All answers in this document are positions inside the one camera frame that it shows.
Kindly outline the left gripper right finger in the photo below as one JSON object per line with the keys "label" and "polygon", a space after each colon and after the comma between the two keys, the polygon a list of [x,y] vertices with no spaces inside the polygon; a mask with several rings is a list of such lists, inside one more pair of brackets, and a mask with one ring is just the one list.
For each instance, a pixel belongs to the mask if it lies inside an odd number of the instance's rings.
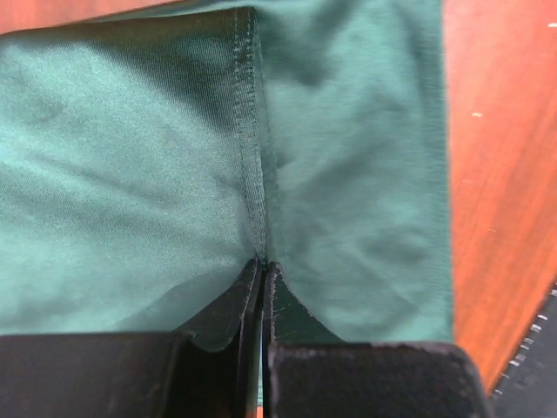
{"label": "left gripper right finger", "polygon": [[265,417],[491,417],[479,373],[438,341],[347,342],[271,263],[262,335]]}

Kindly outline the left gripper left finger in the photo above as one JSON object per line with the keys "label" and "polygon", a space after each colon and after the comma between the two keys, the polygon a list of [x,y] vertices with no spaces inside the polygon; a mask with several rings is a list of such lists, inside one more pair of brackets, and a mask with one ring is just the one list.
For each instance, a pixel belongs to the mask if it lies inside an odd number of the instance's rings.
{"label": "left gripper left finger", "polygon": [[8,335],[1,414],[9,418],[253,417],[264,269],[171,332]]}

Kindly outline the dark green cloth napkin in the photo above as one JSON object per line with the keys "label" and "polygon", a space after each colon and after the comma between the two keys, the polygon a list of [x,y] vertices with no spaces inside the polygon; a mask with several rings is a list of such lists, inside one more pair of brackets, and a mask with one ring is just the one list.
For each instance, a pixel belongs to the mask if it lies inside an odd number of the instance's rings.
{"label": "dark green cloth napkin", "polygon": [[451,340],[439,1],[1,38],[1,330],[173,329],[253,257],[344,340]]}

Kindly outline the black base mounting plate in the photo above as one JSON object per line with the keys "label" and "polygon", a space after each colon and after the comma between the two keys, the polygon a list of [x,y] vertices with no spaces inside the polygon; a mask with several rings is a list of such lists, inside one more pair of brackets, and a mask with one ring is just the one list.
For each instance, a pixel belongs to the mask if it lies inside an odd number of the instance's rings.
{"label": "black base mounting plate", "polygon": [[520,342],[490,395],[498,417],[556,416],[556,288]]}

